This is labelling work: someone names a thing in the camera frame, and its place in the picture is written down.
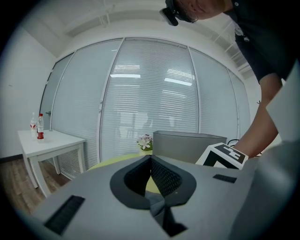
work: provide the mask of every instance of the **white table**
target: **white table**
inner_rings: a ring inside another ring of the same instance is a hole
[[[73,137],[58,131],[48,130],[44,132],[44,142],[38,142],[37,139],[32,139],[31,131],[18,131],[20,142],[23,150],[23,158],[28,175],[35,188],[40,186],[45,197],[48,197],[51,193],[42,175],[38,162],[53,158],[54,166],[57,174],[60,174],[57,156],[77,150],[78,160],[80,166],[80,172],[85,171],[85,162],[83,154],[84,139]],[[37,179],[38,185],[32,175],[28,159],[33,170],[33,173]]]

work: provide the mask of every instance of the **wooden floor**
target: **wooden floor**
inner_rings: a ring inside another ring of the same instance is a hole
[[[49,162],[43,161],[39,164],[51,193],[70,181],[62,174],[57,175],[54,166]],[[23,159],[1,163],[0,182],[11,204],[29,214],[45,199],[40,188],[33,187]]]

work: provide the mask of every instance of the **gray container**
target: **gray container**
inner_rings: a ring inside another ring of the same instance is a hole
[[[226,137],[209,134],[156,131],[153,154],[195,164],[208,146],[226,141]]]

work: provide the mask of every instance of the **plastic bottle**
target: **plastic bottle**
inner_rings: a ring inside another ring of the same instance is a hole
[[[37,120],[37,142],[44,142],[44,119],[41,113]]]
[[[30,130],[31,130],[31,137],[33,139],[37,138],[37,122],[34,116],[34,112],[32,113],[32,119],[30,121]]]

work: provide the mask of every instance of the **black slot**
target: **black slot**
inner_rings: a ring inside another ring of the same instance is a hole
[[[45,227],[51,231],[61,235],[80,206],[84,202],[84,198],[78,196],[70,196],[67,201],[54,213],[54,215],[45,223]]]
[[[213,178],[224,181],[224,182],[230,182],[230,183],[235,183],[235,181],[237,179],[237,178],[228,177],[228,176],[224,176],[224,175],[220,175],[220,174],[213,176]]]

